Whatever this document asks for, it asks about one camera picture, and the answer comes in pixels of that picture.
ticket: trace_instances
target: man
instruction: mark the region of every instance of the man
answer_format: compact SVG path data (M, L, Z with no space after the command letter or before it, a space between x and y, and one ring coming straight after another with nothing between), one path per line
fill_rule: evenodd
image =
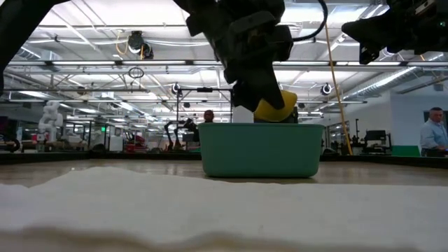
M213 111L208 110L204 112L204 122L205 123L212 123L213 119L215 118L215 114Z
M420 132L421 155L426 157L428 152L445 151L448 148L448 133L443 126L443 110L432 108L429 111L429 119Z

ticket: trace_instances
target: teal plastic bin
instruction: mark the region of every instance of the teal plastic bin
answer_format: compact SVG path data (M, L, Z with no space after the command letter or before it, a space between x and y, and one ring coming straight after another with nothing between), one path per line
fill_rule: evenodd
M319 168L322 125L202 123L202 165L207 176L307 178Z

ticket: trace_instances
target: ceiling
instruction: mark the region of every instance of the ceiling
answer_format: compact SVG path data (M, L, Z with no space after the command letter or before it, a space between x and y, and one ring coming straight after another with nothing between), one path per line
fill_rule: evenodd
M381 14L387 6L370 5L366 0L327 0L329 7L328 38L332 50L332 58L338 62L356 62L358 60L358 44L341 32L345 22L368 18ZM302 1L302 4L287 1L287 8L282 23L289 25L293 36L304 36L312 33L320 24L322 12L316 1ZM202 34L190 37L186 27L188 14L182 11L171 0L72 0L54 6L46 15L38 28L23 45L28 53L38 55L40 60L92 61L92 60L138 60L139 56L126 51L125 40L131 31L141 30L144 38L151 44L154 60L214 60L214 53ZM328 61L326 34L321 32L316 42L296 43L290 61ZM24 61L24 54L14 60ZM383 62L413 60L408 52L390 55L385 52L379 60ZM164 66L141 66L145 71L142 78L134 80L127 71L132 66L57 66L58 72L45 70L39 66L9 66L7 72L15 76L7 88L51 88L57 92L42 92L44 96L63 99L114 99L148 100L173 99L171 93L173 83L182 88L213 87L231 88L227 84L221 67L176 66L167 62ZM334 94L324 97L320 89L326 83L333 84L332 73L328 67L277 67L275 74L281 88L296 92L303 101L327 101ZM350 92L361 83L378 76L385 71L395 69L336 68L335 79L341 92ZM89 92L78 94L66 92L64 89L79 87L88 89L121 89L122 91L107 93ZM189 99L214 99L220 103L192 103L183 111L229 111L230 104L226 100L228 94L212 92L191 92ZM43 99L28 94L15 93L15 99ZM88 104L88 108L103 115L147 115L175 117L170 111L176 104L157 104L136 102L128 103L132 108L111 109L106 103ZM72 103L72 108L85 107L84 104ZM316 105L308 105L305 111L313 111ZM229 115L223 114L220 119L228 121Z

